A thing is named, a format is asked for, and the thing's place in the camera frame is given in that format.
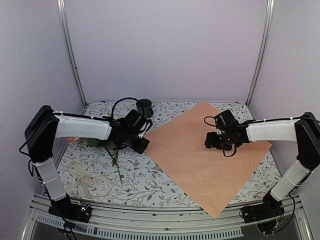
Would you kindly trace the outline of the white purple flower bunch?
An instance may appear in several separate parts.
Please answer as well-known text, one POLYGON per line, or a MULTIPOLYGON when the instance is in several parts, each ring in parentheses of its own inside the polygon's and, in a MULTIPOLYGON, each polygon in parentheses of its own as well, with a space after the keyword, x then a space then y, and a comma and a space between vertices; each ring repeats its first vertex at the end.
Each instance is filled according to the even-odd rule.
POLYGON ((116 168, 120 183, 123 184, 122 175, 119 166, 119 149, 110 140, 101 140, 96 138, 86 138, 86 145, 93 148, 103 147, 111 158, 111 165, 116 168))

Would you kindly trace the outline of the peach wrapping paper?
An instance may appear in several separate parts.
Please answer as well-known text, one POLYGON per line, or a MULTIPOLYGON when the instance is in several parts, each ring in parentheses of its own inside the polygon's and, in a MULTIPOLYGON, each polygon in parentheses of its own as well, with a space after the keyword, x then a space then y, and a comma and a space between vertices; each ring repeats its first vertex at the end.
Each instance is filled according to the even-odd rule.
POLYGON ((193 107, 146 135, 145 153, 211 217, 217 218, 250 179, 271 144, 244 144, 232 157, 205 147, 212 127, 206 116, 220 111, 206 102, 193 107))

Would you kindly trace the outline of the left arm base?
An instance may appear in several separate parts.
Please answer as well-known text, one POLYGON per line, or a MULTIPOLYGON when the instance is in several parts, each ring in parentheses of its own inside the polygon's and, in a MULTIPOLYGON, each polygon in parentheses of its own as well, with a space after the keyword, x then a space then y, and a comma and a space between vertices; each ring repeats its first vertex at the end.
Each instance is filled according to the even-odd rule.
POLYGON ((72 203, 68 195, 61 200, 51 200, 50 202, 49 214, 58 216, 63 220, 89 223, 92 214, 92 207, 89 203, 84 201, 72 203))

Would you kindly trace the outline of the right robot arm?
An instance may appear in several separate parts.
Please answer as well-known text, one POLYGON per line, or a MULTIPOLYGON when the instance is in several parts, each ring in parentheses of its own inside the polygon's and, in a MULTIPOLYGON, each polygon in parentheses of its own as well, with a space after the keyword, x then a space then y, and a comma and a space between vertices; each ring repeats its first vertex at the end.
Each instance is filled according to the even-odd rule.
POLYGON ((243 144, 260 141, 285 141, 297 144, 298 154, 283 177, 263 197, 258 213, 269 218, 278 204, 302 183, 320 164, 320 122, 311 112, 301 116, 263 120, 235 119, 230 110, 213 117, 216 132, 208 132, 204 145, 222 152, 233 151, 243 144))

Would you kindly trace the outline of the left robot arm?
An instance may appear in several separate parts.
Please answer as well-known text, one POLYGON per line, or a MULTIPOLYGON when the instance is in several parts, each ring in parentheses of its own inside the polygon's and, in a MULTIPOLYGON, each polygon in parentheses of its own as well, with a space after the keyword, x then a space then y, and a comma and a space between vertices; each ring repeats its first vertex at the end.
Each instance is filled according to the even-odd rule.
POLYGON ((55 139, 75 137, 112 142, 117 147, 126 146, 138 154, 148 147, 144 134, 153 125, 137 110, 132 109, 125 117, 93 117, 54 111, 43 105, 27 126, 24 137, 25 155, 30 158, 39 174, 40 182, 55 201, 55 209, 63 216, 74 213, 74 205, 66 200, 67 193, 53 162, 55 139))

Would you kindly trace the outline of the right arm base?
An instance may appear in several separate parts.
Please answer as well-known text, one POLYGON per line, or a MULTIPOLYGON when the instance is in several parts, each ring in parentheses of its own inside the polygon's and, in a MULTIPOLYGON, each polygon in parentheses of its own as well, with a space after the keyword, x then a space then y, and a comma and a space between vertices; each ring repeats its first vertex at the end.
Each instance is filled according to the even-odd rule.
POLYGON ((280 217, 280 220, 271 220, 259 223, 257 229, 263 235, 274 234, 280 225, 285 210, 282 201, 277 201, 269 191, 262 199, 262 203, 256 205, 245 205, 239 210, 239 216, 245 223, 258 222, 270 218, 280 217))

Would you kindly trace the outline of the dark grey mug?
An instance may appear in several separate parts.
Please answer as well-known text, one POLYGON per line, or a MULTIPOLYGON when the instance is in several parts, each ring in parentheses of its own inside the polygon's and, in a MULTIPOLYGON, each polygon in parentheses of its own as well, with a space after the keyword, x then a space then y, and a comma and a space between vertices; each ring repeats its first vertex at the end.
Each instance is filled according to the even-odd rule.
POLYGON ((146 119, 149 119, 154 115, 152 101, 150 99, 143 98, 138 100, 136 102, 136 109, 146 119))

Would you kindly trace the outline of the floral tablecloth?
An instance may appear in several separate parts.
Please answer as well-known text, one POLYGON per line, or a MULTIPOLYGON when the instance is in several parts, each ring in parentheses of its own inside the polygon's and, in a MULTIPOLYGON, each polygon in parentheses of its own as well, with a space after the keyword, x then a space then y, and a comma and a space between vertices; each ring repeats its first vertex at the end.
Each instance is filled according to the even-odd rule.
MULTIPOLYGON (((220 111, 230 109, 240 121, 252 119, 252 114, 244 103, 207 102, 220 111)), ((153 126, 151 131, 168 123, 173 118, 197 106, 200 102, 154 102, 152 108, 153 126)), ((109 116, 113 102, 90 103, 84 114, 95 117, 109 116)), ((118 152, 118 164, 122 176, 120 182, 117 169, 103 147, 87 146, 85 140, 69 143, 57 167, 64 189, 71 198, 98 203, 139 206, 139 207, 199 207, 186 193, 170 179, 161 168, 146 154, 138 154, 130 148, 118 152), (68 172, 68 165, 79 161, 90 172, 104 173, 112 183, 111 192, 100 200, 84 196, 80 187, 74 187, 75 178, 68 172)), ((229 204, 259 201, 265 193, 281 178, 274 158, 268 151, 250 179, 233 197, 229 204)))

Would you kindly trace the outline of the red white patterned bowl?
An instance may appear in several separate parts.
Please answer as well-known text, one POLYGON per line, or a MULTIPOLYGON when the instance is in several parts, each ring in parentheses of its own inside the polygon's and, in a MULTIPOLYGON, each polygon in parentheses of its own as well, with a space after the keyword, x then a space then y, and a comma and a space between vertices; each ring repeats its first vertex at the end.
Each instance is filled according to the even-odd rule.
POLYGON ((77 143, 81 142, 81 138, 80 137, 66 137, 65 139, 69 143, 72 143, 72 144, 77 144, 77 143))

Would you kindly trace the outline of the cream ribbon bow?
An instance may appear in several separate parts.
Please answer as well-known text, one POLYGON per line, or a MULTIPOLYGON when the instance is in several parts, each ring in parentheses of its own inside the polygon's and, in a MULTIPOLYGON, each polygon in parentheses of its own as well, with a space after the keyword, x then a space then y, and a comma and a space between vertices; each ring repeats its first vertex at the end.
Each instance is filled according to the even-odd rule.
POLYGON ((104 172, 94 173, 89 167, 82 165, 79 161, 71 161, 68 164, 68 173, 74 177, 74 187, 81 188, 84 196, 92 200, 100 200, 106 197, 112 190, 111 180, 104 172))

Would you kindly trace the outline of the front aluminium rail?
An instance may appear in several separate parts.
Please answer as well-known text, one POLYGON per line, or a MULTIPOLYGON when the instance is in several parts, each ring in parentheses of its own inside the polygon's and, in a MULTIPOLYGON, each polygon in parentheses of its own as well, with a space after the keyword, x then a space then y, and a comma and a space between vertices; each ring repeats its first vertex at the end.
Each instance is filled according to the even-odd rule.
POLYGON ((64 221, 48 212, 49 199, 35 194, 22 230, 23 240, 314 240, 300 198, 283 201, 284 215, 246 223, 241 203, 217 218, 199 207, 139 207, 92 204, 88 223, 64 221))

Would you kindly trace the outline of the right aluminium frame post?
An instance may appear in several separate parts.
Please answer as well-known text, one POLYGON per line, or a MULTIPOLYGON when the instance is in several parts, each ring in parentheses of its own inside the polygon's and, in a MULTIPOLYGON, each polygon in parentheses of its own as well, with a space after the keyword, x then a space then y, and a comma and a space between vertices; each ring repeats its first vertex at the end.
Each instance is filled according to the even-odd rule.
POLYGON ((258 82, 261 74, 261 70, 263 67, 263 62, 264 62, 268 40, 270 36, 270 31, 272 27, 274 7, 275 7, 275 1, 267 0, 264 23, 262 28, 262 36, 261 36, 261 41, 259 45, 257 60, 256 60, 255 68, 253 71, 253 76, 250 83, 249 91, 245 101, 245 104, 248 108, 250 108, 253 103, 255 92, 257 90, 257 86, 258 86, 258 82))

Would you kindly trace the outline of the aluminium frame post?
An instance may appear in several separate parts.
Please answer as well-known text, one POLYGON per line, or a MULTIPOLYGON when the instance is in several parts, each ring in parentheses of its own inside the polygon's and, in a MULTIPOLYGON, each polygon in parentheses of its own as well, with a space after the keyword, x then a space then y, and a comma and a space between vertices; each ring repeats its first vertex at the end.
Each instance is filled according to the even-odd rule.
POLYGON ((249 91, 245 101, 245 104, 248 108, 250 108, 253 103, 255 92, 257 90, 257 86, 258 86, 258 82, 261 74, 261 70, 263 67, 263 62, 264 62, 268 40, 270 36, 270 31, 272 27, 274 7, 275 7, 275 1, 267 0, 264 23, 262 28, 262 36, 261 36, 261 41, 259 45, 257 60, 256 60, 255 68, 253 71, 253 76, 250 83, 249 91))
POLYGON ((76 62, 69 25, 68 25, 68 18, 67 18, 67 11, 66 11, 66 1, 65 0, 57 0, 57 11, 59 16, 59 21, 61 25, 62 35, 65 42, 66 52, 68 56, 68 61, 71 67, 72 76, 75 82, 75 87, 77 94, 79 96, 81 105, 85 108, 88 103, 85 96, 85 92, 81 83, 81 78, 79 74, 79 68, 76 62))

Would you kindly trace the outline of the left aluminium frame post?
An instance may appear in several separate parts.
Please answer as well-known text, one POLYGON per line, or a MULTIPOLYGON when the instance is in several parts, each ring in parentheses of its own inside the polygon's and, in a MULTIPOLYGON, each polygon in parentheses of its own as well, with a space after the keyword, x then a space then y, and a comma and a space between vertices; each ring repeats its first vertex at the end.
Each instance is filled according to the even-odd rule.
POLYGON ((62 35, 65 42, 66 52, 68 56, 68 61, 71 67, 72 76, 75 82, 75 87, 77 94, 79 96, 81 105, 85 108, 88 103, 85 96, 85 92, 81 83, 81 78, 79 74, 79 68, 76 62, 69 25, 68 25, 68 18, 67 18, 67 11, 66 11, 66 1, 65 0, 57 0, 57 11, 59 16, 59 21, 61 25, 62 35))

